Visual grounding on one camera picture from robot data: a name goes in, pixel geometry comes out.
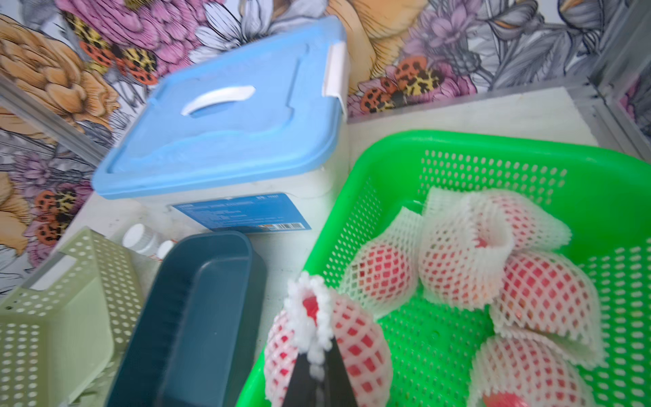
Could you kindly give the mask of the small white bottle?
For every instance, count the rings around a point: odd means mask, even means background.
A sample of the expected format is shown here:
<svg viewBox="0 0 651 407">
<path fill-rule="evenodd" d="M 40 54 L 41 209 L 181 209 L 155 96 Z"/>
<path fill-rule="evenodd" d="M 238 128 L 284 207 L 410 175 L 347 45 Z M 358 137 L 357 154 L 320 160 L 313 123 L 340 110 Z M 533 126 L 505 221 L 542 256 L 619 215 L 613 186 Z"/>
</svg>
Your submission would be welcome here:
<svg viewBox="0 0 651 407">
<path fill-rule="evenodd" d="M 159 247 L 156 250 L 155 256 L 159 260 L 163 260 L 171 251 L 171 249 L 174 248 L 176 245 L 176 241 L 174 240 L 165 240 L 161 244 L 159 244 Z"/>
</svg>

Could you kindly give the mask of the netted red apple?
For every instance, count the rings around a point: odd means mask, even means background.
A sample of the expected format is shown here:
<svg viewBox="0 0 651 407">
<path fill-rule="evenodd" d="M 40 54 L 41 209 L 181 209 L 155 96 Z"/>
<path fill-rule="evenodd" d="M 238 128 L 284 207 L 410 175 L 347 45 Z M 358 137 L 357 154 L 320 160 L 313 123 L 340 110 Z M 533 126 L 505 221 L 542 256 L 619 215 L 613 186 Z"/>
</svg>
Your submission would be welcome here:
<svg viewBox="0 0 651 407">
<path fill-rule="evenodd" d="M 332 339 L 359 406 L 385 406 L 393 367 L 388 343 L 373 316 L 356 301 L 302 272 L 288 282 L 288 296 L 269 331 L 264 350 L 264 394 L 273 406 L 286 398 L 298 356 L 308 359 L 307 377 L 325 377 Z"/>
</svg>

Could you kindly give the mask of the dark teal plastic tray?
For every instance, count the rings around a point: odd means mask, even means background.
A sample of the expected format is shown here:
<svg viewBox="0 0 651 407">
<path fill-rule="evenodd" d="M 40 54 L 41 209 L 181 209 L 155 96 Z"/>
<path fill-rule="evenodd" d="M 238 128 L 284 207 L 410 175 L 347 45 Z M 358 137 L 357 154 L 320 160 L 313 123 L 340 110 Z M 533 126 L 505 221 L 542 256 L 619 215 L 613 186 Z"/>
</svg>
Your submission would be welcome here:
<svg viewBox="0 0 651 407">
<path fill-rule="evenodd" d="M 250 240 L 187 237 L 164 258 L 108 406 L 233 406 L 254 364 L 267 271 Z"/>
</svg>

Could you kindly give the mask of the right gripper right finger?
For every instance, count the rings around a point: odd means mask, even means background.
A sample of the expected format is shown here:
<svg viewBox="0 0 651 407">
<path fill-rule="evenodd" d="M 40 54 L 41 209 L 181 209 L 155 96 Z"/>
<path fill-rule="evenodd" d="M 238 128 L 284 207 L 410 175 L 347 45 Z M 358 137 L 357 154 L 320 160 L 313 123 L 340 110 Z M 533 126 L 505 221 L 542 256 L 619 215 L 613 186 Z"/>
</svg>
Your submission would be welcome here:
<svg viewBox="0 0 651 407">
<path fill-rule="evenodd" d="M 357 407 L 354 390 L 335 337 L 331 344 L 331 349 L 325 353 L 325 406 Z"/>
</svg>

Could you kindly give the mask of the blue lidded storage box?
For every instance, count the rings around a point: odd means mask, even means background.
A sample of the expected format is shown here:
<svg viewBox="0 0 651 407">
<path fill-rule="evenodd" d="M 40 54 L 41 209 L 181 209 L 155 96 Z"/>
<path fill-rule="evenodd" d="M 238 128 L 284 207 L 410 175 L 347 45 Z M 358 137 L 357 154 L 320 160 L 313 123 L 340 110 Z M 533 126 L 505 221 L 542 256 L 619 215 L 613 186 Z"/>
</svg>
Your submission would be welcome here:
<svg viewBox="0 0 651 407">
<path fill-rule="evenodd" d="M 334 16 L 166 76 L 92 179 L 209 230 L 319 230 L 349 172 Z"/>
</svg>

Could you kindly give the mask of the netted apple in basket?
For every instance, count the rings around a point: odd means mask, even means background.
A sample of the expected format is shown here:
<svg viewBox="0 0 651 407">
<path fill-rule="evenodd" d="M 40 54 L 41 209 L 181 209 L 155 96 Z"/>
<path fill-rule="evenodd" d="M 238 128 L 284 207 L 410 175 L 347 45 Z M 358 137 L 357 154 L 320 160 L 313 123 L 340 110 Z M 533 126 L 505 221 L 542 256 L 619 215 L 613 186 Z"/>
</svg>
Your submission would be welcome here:
<svg viewBox="0 0 651 407">
<path fill-rule="evenodd" d="M 530 339 L 490 337 L 472 362 L 468 406 L 595 406 L 578 370 Z"/>
<path fill-rule="evenodd" d="M 423 220 L 417 261 L 423 296 L 466 310 L 481 309 L 498 296 L 512 254 L 559 249 L 571 240 L 565 223 L 503 189 L 431 188 Z"/>
<path fill-rule="evenodd" d="M 504 287 L 489 314 L 502 337 L 531 339 L 587 369 L 605 361 L 597 290 L 586 273 L 561 254 L 512 254 L 505 265 Z"/>
<path fill-rule="evenodd" d="M 358 250 L 344 271 L 339 291 L 376 320 L 406 304 L 419 284 L 422 227 L 421 215 L 402 208 L 383 233 Z"/>
</svg>

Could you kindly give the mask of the white pill bottle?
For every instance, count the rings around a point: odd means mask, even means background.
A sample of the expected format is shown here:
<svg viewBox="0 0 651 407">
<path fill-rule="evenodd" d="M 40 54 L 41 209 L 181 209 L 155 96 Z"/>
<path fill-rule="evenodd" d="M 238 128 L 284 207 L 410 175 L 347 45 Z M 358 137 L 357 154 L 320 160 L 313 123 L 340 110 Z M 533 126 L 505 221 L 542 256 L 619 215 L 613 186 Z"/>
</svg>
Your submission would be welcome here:
<svg viewBox="0 0 651 407">
<path fill-rule="evenodd" d="M 122 245 L 147 257 L 155 256 L 161 243 L 161 235 L 141 223 L 131 226 L 122 238 Z"/>
</svg>

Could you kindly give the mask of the pale green perforated basket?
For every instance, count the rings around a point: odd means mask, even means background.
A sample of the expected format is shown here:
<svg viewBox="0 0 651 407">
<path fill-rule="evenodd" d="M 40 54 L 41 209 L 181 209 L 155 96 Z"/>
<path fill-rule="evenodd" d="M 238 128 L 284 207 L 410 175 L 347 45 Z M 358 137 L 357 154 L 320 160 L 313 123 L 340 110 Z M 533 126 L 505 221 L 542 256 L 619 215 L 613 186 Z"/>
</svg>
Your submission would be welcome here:
<svg viewBox="0 0 651 407">
<path fill-rule="evenodd" d="M 104 405 L 143 302 L 129 250 L 80 230 L 1 303 L 1 404 Z"/>
</svg>

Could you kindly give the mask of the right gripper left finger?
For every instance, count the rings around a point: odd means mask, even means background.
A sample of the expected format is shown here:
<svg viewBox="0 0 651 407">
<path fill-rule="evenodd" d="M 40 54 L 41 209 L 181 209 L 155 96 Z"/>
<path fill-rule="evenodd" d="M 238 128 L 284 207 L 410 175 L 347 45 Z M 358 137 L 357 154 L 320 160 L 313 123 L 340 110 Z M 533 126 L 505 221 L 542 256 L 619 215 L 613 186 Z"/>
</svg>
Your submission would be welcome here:
<svg viewBox="0 0 651 407">
<path fill-rule="evenodd" d="M 282 407 L 315 407 L 317 381 L 310 376 L 307 354 L 299 354 Z"/>
</svg>

